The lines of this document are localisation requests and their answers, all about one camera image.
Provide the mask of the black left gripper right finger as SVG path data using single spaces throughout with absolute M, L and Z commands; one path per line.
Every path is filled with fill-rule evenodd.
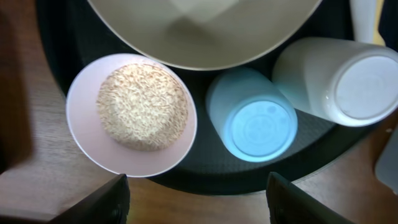
M 272 224 L 353 224 L 276 172 L 266 188 Z

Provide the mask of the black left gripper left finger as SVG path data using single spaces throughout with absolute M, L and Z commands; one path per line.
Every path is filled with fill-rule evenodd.
M 125 174 L 119 174 L 50 223 L 126 224 L 130 191 Z

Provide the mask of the light blue plastic cup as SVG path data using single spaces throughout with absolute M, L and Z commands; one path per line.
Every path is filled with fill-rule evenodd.
M 238 67 L 218 75 L 207 91 L 206 111 L 225 148 L 248 162 L 279 157 L 298 131 L 290 101 L 251 68 Z

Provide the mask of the pink bowl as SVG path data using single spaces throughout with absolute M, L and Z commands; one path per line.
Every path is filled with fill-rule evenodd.
M 128 177 L 153 177 L 173 169 L 189 153 L 197 134 L 197 110 L 190 91 L 186 89 L 187 125 L 181 137 L 166 149 L 144 152 L 117 143 L 101 127 L 96 97 L 100 85 L 112 71 L 131 63 L 144 63 L 170 71 L 167 66 L 137 54 L 111 54 L 98 58 L 83 68 L 70 85 L 66 118 L 78 147 L 98 166 Z

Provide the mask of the pile of rice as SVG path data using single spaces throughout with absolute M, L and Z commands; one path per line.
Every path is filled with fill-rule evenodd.
M 100 86 L 96 107 L 106 133 L 138 151 L 171 146 L 188 119 L 183 86 L 170 73 L 147 64 L 113 71 Z

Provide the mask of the white plastic cup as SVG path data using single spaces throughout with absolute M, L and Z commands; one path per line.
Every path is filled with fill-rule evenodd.
M 397 52 L 308 37 L 282 51 L 272 81 L 300 111 L 343 126 L 367 126 L 397 109 Z

